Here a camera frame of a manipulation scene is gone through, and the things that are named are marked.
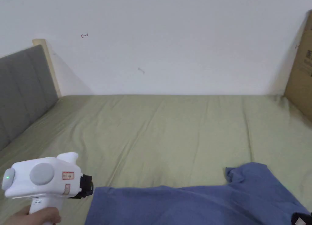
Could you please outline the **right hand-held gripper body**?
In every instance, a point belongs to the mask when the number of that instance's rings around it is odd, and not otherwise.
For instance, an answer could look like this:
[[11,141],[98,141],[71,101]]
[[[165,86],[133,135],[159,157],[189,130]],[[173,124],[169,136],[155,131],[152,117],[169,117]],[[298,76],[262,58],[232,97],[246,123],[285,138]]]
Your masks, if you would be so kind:
[[292,225],[312,225],[312,214],[293,213],[291,217]]

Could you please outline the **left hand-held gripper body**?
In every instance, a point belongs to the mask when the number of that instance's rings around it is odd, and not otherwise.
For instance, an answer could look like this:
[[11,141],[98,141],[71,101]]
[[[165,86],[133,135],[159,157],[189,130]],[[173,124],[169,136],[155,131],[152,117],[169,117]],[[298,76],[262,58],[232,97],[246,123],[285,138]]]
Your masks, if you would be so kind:
[[61,210],[65,199],[91,196],[92,177],[82,173],[76,164],[78,157],[76,152],[67,152],[14,163],[3,176],[5,197],[31,199],[32,214],[49,207]]

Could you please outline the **person's left hand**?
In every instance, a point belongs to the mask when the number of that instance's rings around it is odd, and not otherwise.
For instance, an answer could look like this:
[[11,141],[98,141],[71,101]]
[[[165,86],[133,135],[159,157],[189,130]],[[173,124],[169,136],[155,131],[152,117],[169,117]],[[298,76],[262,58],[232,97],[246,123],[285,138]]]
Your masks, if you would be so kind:
[[22,208],[20,211],[11,215],[4,225],[43,225],[50,222],[53,225],[61,222],[59,210],[55,207],[48,207],[30,213],[30,206]]

